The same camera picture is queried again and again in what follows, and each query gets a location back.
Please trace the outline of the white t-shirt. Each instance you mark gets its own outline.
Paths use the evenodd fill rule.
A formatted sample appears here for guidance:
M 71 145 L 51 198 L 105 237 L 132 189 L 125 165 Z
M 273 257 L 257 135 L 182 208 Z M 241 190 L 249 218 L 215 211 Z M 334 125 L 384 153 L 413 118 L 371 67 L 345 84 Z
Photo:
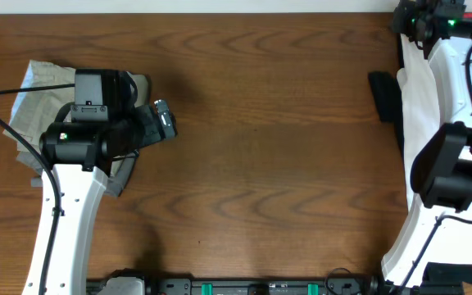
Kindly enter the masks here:
M 419 151 L 438 131 L 440 112 L 433 72 L 423 54 L 413 43 L 403 38 L 404 67 L 397 72 L 402 91 L 403 160 L 406 180 L 407 206 L 419 196 L 411 189 L 411 165 Z

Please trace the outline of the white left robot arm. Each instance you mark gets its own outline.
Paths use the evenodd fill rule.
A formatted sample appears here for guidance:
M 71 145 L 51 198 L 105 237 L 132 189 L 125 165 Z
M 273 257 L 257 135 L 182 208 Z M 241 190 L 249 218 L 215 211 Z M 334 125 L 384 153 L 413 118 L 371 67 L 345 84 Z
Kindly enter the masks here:
M 177 135 L 164 100 L 109 118 L 54 122 L 42 136 L 43 197 L 25 294 L 85 294 L 93 227 L 118 157 Z

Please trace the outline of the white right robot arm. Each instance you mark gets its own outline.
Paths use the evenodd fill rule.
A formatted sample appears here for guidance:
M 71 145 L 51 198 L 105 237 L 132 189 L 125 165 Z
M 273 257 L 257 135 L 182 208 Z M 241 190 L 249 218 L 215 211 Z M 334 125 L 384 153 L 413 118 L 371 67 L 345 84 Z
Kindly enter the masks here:
M 403 162 L 408 213 L 382 260 L 392 293 L 472 284 L 472 20 L 462 1 L 401 1 Z

